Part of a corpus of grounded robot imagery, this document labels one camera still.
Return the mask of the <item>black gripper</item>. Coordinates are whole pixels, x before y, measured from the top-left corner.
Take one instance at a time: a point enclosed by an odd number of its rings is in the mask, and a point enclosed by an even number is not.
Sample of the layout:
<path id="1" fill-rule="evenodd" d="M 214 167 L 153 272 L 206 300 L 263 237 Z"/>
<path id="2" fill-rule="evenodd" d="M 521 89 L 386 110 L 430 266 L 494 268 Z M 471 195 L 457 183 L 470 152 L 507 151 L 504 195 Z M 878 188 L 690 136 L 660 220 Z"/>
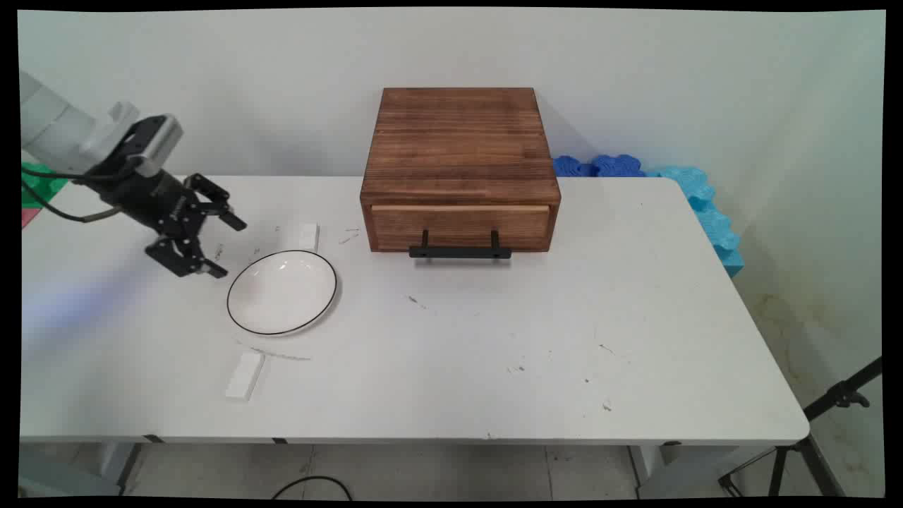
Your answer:
<path id="1" fill-rule="evenodd" d="M 203 216 L 219 217 L 235 231 L 244 231 L 246 222 L 229 204 L 230 194 L 202 174 L 181 182 L 162 170 L 153 177 L 131 174 L 109 184 L 106 203 L 119 207 L 127 216 L 161 237 L 145 248 L 145 253 L 162 267 L 186 277 L 209 274 L 223 279 L 228 270 L 206 257 L 197 236 Z"/>

